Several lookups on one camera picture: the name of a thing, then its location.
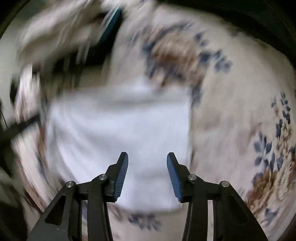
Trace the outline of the white polo shirt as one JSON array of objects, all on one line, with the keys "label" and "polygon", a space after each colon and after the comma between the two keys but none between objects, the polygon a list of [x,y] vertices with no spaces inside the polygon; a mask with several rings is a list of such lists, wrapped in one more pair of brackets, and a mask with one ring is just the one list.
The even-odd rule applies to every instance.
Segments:
[{"label": "white polo shirt", "polygon": [[67,91],[55,99],[46,127],[46,161],[64,181],[91,181],[128,154],[121,208],[140,212],[178,210],[167,154],[190,164],[190,97],[180,86],[158,90],[135,85]]}]

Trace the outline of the floral bed blanket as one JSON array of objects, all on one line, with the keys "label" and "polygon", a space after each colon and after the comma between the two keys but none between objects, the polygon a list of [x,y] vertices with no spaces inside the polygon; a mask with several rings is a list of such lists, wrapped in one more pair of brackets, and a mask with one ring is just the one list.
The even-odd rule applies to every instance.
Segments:
[{"label": "floral bed blanket", "polygon": [[[295,68],[288,58],[202,11],[157,1],[102,1],[101,6],[102,13],[120,8],[123,15],[101,66],[58,75],[52,73],[57,60],[20,67],[15,119],[20,123],[41,114],[39,123],[13,141],[34,212],[41,215],[66,182],[46,161],[51,103],[67,91],[135,85],[142,79],[158,90],[188,91],[188,169],[208,182],[230,182],[267,239],[279,240],[295,216]],[[140,212],[116,202],[108,210],[115,240],[180,240],[187,205]]]}]

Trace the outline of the black white folded garment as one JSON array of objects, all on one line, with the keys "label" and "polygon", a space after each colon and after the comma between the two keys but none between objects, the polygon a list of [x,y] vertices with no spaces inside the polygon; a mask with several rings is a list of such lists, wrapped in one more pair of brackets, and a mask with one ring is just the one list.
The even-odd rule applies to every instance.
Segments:
[{"label": "black white folded garment", "polygon": [[78,74],[84,68],[101,66],[104,63],[104,60],[112,51],[122,23],[122,9],[115,8],[101,13],[97,19],[102,21],[102,29],[97,31],[98,39],[94,43],[86,43],[76,51],[59,58],[53,65],[52,73],[54,75]]}]

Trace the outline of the beige folded garment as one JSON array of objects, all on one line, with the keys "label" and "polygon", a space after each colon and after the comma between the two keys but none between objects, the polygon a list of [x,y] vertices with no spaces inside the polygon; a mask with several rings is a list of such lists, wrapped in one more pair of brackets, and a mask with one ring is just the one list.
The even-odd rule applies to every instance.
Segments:
[{"label": "beige folded garment", "polygon": [[17,37],[21,68],[41,66],[98,43],[102,1],[57,1],[31,17]]}]

